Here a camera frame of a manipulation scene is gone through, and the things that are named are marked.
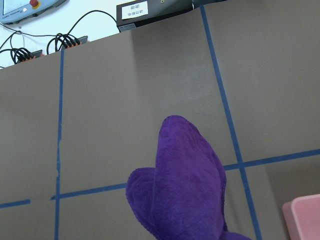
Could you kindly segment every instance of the pink tray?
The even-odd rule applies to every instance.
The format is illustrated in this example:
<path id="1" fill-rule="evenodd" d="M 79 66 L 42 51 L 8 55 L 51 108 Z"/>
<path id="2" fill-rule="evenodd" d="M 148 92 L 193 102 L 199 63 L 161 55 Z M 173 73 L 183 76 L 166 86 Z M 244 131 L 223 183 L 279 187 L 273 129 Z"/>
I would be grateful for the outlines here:
<path id="1" fill-rule="evenodd" d="M 320 240 L 320 194 L 286 202 L 282 212 L 291 240 Z"/>

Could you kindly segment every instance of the red button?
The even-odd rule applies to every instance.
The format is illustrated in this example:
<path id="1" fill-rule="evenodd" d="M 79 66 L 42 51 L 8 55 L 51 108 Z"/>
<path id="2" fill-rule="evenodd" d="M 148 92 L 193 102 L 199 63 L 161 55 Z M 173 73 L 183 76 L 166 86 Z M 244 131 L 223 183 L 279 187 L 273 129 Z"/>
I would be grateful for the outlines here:
<path id="1" fill-rule="evenodd" d="M 39 2 L 38 0 L 30 0 L 30 5 L 35 8 L 39 5 Z"/>

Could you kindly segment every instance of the white label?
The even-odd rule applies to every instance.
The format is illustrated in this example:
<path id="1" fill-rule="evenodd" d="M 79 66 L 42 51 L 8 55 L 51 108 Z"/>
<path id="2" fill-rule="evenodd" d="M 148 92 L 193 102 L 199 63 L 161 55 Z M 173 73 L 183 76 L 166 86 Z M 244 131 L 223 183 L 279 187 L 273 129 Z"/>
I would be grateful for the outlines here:
<path id="1" fill-rule="evenodd" d="M 128 31 L 130 29 L 135 29 L 136 28 L 136 25 L 134 23 L 130 23 L 130 24 L 127 24 L 127 25 L 123 25 L 123 26 L 119 26 L 119 30 L 120 32 L 125 32 L 125 31 Z"/>
<path id="2" fill-rule="evenodd" d="M 122 7 L 122 20 L 133 19 L 148 14 L 148 2 L 137 2 L 129 6 Z"/>

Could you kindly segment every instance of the purple towel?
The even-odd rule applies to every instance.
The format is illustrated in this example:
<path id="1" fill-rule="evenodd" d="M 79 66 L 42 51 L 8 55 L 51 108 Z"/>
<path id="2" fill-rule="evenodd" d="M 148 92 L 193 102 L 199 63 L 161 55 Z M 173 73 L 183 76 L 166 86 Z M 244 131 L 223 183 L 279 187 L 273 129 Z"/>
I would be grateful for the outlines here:
<path id="1" fill-rule="evenodd" d="M 181 116 L 160 129 L 155 168 L 130 175 L 127 200 L 157 240 L 250 240 L 228 232 L 225 170 L 197 128 Z"/>

